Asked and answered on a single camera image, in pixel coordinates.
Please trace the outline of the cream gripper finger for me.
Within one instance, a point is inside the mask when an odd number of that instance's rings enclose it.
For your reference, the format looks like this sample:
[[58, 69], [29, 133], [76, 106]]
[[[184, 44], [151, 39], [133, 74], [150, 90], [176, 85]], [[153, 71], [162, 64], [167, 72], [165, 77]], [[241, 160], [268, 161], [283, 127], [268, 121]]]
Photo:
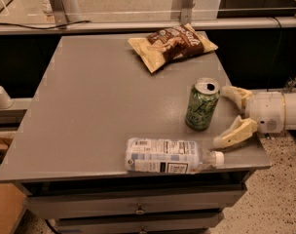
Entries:
[[215, 148], [223, 149], [241, 143], [258, 130], [257, 122], [237, 116], [232, 125], [213, 140]]
[[221, 95], [231, 100], [239, 110], [245, 110], [246, 102], [253, 96], [253, 93], [235, 86], [224, 86], [221, 89]]

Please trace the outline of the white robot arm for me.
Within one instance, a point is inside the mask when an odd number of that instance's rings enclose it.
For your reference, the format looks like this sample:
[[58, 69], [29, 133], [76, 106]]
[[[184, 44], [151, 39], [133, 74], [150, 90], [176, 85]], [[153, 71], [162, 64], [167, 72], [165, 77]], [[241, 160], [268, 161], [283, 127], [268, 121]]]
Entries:
[[259, 132], [280, 133], [296, 131], [296, 93], [258, 92], [234, 86], [224, 86], [221, 95], [231, 100], [242, 113], [229, 129], [213, 140], [216, 148], [227, 148], [241, 143]]

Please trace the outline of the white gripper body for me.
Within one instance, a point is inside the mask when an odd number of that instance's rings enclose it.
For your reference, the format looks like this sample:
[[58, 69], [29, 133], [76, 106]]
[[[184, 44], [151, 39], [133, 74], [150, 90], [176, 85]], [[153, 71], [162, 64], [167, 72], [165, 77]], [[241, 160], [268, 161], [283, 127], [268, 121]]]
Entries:
[[246, 103], [245, 116], [257, 122], [261, 133], [280, 133], [284, 129], [284, 97], [279, 92], [260, 92]]

